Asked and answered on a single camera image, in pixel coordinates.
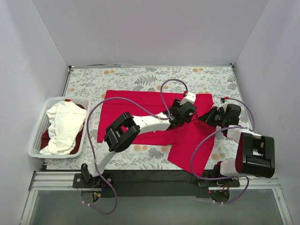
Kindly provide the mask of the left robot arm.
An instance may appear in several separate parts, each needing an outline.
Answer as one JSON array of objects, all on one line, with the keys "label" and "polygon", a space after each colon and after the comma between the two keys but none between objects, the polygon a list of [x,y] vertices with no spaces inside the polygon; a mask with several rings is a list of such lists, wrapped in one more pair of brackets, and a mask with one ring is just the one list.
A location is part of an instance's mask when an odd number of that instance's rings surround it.
[{"label": "left robot arm", "polygon": [[187,94],[182,100],[175,99],[172,106],[167,108],[166,111],[159,114],[153,114],[146,110],[136,102],[124,97],[108,98],[97,106],[108,100],[126,100],[142,110],[147,112],[148,116],[133,116],[129,112],[124,112],[117,119],[115,119],[106,129],[103,139],[103,147],[99,153],[95,152],[89,131],[89,121],[91,113],[88,115],[85,122],[88,140],[90,142],[91,150],[93,153],[92,165],[82,164],[81,174],[82,179],[88,187],[96,187],[99,184],[100,176],[106,165],[110,162],[116,153],[126,150],[134,141],[134,139],[141,134],[167,131],[179,128],[185,123],[190,123],[192,117],[196,112],[195,95]]}]

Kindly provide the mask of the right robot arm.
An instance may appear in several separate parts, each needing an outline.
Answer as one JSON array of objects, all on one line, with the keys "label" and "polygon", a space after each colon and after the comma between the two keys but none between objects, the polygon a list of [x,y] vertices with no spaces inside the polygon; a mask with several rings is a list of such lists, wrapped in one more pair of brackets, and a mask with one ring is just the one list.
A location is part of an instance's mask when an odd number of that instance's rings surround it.
[{"label": "right robot arm", "polygon": [[240,113],[239,105],[224,103],[220,107],[212,107],[198,118],[211,127],[229,128],[222,131],[223,135],[238,144],[234,160],[218,162],[214,166],[212,180],[217,186],[225,185],[229,177],[251,175],[271,178],[275,172],[274,138],[237,128]]}]

